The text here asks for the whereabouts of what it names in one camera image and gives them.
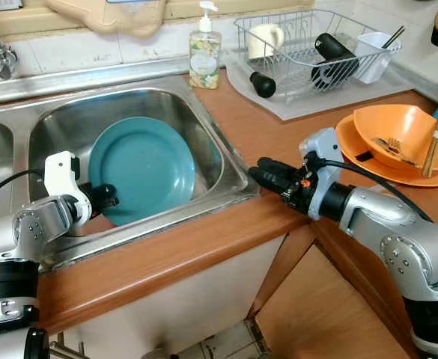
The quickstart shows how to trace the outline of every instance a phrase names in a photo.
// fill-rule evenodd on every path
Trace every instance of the faucet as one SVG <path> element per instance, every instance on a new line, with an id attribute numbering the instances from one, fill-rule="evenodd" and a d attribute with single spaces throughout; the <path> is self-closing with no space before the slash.
<path id="1" fill-rule="evenodd" d="M 17 55 L 9 46 L 7 48 L 0 42 L 0 78 L 8 80 L 12 76 L 17 63 Z"/>

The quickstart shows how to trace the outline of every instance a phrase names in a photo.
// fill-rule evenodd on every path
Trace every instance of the wire dish rack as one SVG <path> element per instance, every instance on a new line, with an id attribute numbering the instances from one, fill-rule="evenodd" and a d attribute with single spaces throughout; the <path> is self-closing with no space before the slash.
<path id="1" fill-rule="evenodd" d="M 238 30 L 237 56 L 254 71 L 272 77 L 277 84 L 275 96 L 287 102 L 303 96 L 342 88 L 363 75 L 380 60 L 381 55 L 396 53 L 401 46 L 378 49 L 367 55 L 326 59 L 315 49 L 315 40 L 322 33 L 331 34 L 351 52 L 356 48 L 357 37 L 375 29 L 328 10 L 305 10 L 266 16 L 236 19 Z M 251 29 L 262 24 L 277 24 L 284 33 L 282 47 L 253 34 Z M 264 56 L 249 60 L 249 40 L 254 37 L 264 44 Z"/>

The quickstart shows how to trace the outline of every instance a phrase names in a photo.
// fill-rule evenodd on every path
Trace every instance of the soap dispenser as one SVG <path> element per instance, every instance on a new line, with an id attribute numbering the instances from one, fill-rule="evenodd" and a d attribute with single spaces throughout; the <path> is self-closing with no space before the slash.
<path id="1" fill-rule="evenodd" d="M 198 30 L 193 31 L 189 38 L 189 83 L 197 88 L 214 89 L 219 86 L 222 35 L 212 31 L 209 10 L 218 11 L 219 9 L 211 1 L 200 1 L 199 4 L 204 10 L 204 17 L 199 22 Z"/>

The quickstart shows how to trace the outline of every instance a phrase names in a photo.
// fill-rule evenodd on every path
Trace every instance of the stainless steel sink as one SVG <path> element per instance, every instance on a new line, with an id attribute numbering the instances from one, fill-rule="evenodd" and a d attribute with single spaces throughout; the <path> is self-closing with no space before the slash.
<path id="1" fill-rule="evenodd" d="M 186 141 L 195 162 L 191 201 L 120 227 L 99 216 L 49 243 L 45 269 L 73 264 L 258 194 L 236 152 L 179 76 L 1 107 L 0 180 L 26 168 L 43 168 L 48 155 L 69 150 L 80 158 L 79 184 L 87 182 L 95 140 L 108 126 L 132 116 L 162 120 Z M 43 183 L 36 177 L 16 179 L 0 191 L 0 215 L 45 196 Z"/>

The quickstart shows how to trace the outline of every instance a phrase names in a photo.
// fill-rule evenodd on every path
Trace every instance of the teal plate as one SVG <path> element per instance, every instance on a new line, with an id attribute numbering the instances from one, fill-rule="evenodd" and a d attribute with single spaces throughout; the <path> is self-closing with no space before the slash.
<path id="1" fill-rule="evenodd" d="M 121 226 L 188 202 L 195 166 L 190 149 L 168 124 L 130 117 L 108 127 L 89 160 L 93 187 L 110 184 L 119 204 L 103 214 Z"/>

